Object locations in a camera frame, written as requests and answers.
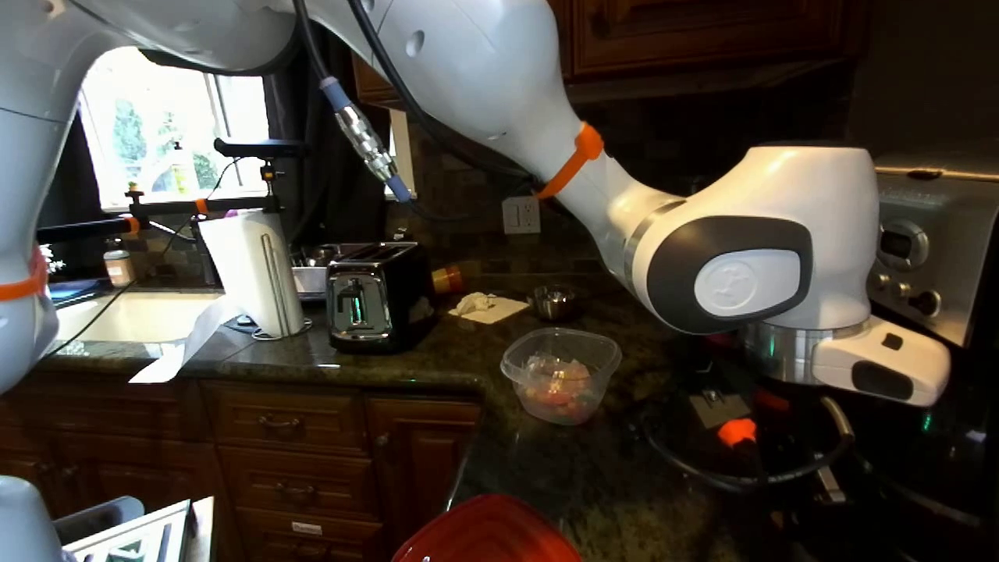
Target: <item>red bowl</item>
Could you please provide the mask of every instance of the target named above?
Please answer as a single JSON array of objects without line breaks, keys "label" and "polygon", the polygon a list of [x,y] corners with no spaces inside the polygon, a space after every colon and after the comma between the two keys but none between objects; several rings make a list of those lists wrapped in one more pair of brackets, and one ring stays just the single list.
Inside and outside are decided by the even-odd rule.
[{"label": "red bowl", "polygon": [[580,562],[580,554],[530,507],[485,492],[428,520],[392,562]]}]

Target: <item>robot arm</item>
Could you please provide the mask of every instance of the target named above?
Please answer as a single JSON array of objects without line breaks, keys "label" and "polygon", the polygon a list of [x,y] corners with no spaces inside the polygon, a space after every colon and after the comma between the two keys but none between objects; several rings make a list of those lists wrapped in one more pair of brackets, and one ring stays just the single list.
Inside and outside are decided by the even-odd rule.
[{"label": "robot arm", "polygon": [[[945,345],[882,322],[870,329],[866,278],[877,188],[866,149],[756,148],[717,184],[670,198],[632,178],[571,108],[545,0],[376,0],[364,9],[422,108],[553,181],[607,269],[664,326],[692,334],[762,329],[750,331],[753,342],[777,353],[770,365],[787,382],[917,407],[940,396]],[[345,0],[310,0],[310,11],[379,70]],[[272,62],[289,35],[289,0],[0,7],[0,163],[11,178],[0,184],[11,199],[0,207],[0,350],[22,353],[2,361],[0,394],[52,337],[44,294],[10,298],[2,288],[32,270],[44,188],[97,52],[138,44],[249,71]]]}]

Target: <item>orange object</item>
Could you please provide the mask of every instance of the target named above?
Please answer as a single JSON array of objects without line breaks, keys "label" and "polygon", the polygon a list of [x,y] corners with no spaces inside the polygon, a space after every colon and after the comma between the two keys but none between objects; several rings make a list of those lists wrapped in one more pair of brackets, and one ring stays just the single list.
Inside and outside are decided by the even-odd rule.
[{"label": "orange object", "polygon": [[39,251],[34,251],[28,278],[17,281],[17,284],[0,284],[0,302],[28,300],[28,298],[39,294],[46,278],[49,278],[49,269],[46,269]]},{"label": "orange object", "polygon": [[548,178],[548,184],[536,194],[536,199],[553,199],[583,164],[601,153],[601,136],[590,123],[583,123],[580,133],[575,133],[575,153],[565,164]]},{"label": "orange object", "polygon": [[196,216],[210,216],[210,199],[192,199]]},{"label": "orange object", "polygon": [[729,418],[717,429],[717,441],[726,446],[756,444],[756,420],[753,418]]},{"label": "orange object", "polygon": [[138,237],[145,232],[145,222],[128,216],[128,233]]},{"label": "orange object", "polygon": [[463,291],[463,269],[458,264],[433,269],[431,281],[433,281],[438,294],[455,294],[455,291]]}]

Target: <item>window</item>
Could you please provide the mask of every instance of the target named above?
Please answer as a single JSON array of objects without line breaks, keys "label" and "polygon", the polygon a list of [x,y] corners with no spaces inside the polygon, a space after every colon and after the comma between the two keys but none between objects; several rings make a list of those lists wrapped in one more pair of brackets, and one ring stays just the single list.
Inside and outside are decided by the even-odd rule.
[{"label": "window", "polygon": [[199,198],[263,198],[259,160],[224,160],[214,136],[267,136],[263,77],[157,65],[138,50],[100,57],[79,97],[106,211],[128,209],[128,184],[145,203]]}]

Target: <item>kitchen counter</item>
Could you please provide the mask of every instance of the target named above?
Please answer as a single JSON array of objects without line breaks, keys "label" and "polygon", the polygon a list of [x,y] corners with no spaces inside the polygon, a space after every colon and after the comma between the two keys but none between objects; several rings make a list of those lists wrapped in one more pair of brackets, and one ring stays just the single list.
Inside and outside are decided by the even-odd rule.
[{"label": "kitchen counter", "polygon": [[[477,291],[517,298],[525,288],[530,284],[482,284]],[[310,331],[283,341],[252,341],[221,329],[180,379],[476,394],[487,414],[455,482],[455,504],[485,490],[513,492],[557,520],[587,562],[810,560],[777,533],[762,496],[735,496],[688,477],[638,432],[643,412],[673,407],[681,382],[705,375],[701,345],[668,334],[607,274],[580,278],[575,288],[583,302],[575,329],[612,334],[625,350],[599,414],[577,429],[525,414],[496,367],[517,334],[541,329],[530,312],[498,326],[442,316],[406,353],[355,357],[329,345],[321,309],[312,309]],[[157,357],[157,345],[73,342],[44,367],[139,367],[149,353]],[[699,441],[701,434],[681,429],[677,441],[684,436]]]}]

